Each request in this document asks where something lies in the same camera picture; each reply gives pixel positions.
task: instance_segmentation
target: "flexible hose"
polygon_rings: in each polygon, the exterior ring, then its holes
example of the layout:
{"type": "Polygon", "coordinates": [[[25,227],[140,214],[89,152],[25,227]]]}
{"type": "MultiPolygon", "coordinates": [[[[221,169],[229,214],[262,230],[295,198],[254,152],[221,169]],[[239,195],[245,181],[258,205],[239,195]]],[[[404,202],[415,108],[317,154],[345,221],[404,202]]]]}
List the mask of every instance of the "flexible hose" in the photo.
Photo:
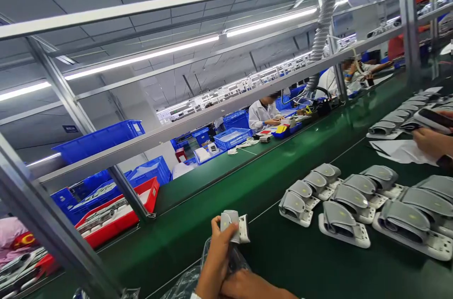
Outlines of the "flexible hose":
{"type": "MultiPolygon", "coordinates": [[[[326,39],[329,35],[332,15],[334,13],[335,0],[322,0],[321,11],[319,13],[318,28],[316,30],[315,39],[313,40],[313,48],[308,65],[322,59],[326,39]]],[[[310,99],[313,98],[316,87],[319,83],[319,73],[311,76],[304,90],[304,95],[310,99]]]]}

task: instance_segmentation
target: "workbench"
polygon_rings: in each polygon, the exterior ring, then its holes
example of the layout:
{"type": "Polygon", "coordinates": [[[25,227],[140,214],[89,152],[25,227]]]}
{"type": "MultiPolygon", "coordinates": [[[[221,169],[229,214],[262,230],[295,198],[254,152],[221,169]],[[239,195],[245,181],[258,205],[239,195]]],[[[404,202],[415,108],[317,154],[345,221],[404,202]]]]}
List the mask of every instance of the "workbench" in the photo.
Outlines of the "workbench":
{"type": "MultiPolygon", "coordinates": [[[[429,79],[419,84],[431,85],[429,79]]],[[[401,246],[369,225],[367,250],[329,238],[318,229],[319,205],[309,228],[283,218],[277,208],[294,181],[324,162],[339,167],[342,176],[373,164],[386,165],[408,186],[442,174],[433,166],[399,165],[381,158],[362,139],[412,90],[405,74],[396,75],[283,142],[272,140],[239,149],[233,156],[223,154],[172,181],[159,191],[154,222],[99,251],[106,268],[124,286],[141,287],[141,298],[159,298],[185,269],[199,263],[210,236],[210,219],[235,209],[251,220],[252,243],[240,250],[252,269],[299,297],[453,298],[451,263],[401,246]]],[[[76,275],[62,274],[29,297],[70,298],[76,287],[76,275]]]]}

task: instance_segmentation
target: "yellow item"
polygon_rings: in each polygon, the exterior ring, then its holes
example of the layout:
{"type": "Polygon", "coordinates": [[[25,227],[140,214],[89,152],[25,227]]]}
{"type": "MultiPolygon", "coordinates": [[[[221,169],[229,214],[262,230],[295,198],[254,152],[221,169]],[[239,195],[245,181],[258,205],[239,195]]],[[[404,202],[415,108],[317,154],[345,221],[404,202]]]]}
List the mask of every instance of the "yellow item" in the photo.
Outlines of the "yellow item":
{"type": "Polygon", "coordinates": [[[287,126],[283,126],[283,125],[282,125],[282,126],[278,126],[278,127],[277,127],[277,131],[276,131],[275,133],[281,134],[281,133],[283,133],[286,129],[288,129],[287,126]]]}

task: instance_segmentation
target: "plastic bag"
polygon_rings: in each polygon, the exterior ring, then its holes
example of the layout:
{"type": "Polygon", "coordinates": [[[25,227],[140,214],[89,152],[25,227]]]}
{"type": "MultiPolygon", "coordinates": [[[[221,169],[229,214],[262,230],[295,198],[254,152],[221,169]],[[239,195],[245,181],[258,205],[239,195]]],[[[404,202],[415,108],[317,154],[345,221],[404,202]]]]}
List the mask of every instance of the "plastic bag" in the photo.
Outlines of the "plastic bag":
{"type": "MultiPolygon", "coordinates": [[[[176,284],[167,293],[165,293],[161,299],[190,299],[190,296],[197,287],[200,272],[206,261],[206,257],[208,256],[210,245],[211,238],[207,239],[204,244],[200,265],[194,266],[184,272],[176,284]]],[[[249,264],[247,264],[247,261],[245,261],[241,252],[239,252],[237,245],[232,244],[232,248],[229,251],[228,272],[229,274],[232,274],[241,268],[251,271],[249,264]]]]}

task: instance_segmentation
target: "person in red shirt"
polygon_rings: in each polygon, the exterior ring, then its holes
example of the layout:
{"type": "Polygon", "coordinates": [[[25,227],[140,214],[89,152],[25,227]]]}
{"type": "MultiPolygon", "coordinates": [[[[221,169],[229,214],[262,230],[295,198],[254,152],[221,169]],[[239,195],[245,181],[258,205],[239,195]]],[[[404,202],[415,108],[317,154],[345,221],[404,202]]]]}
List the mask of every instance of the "person in red shirt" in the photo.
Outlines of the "person in red shirt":
{"type": "MultiPolygon", "coordinates": [[[[417,11],[421,10],[429,3],[429,0],[415,0],[417,11]]],[[[429,30],[429,25],[419,27],[419,33],[424,33],[429,30]]],[[[388,42],[388,59],[389,61],[395,60],[400,56],[404,56],[404,35],[398,35],[388,42]]]]}

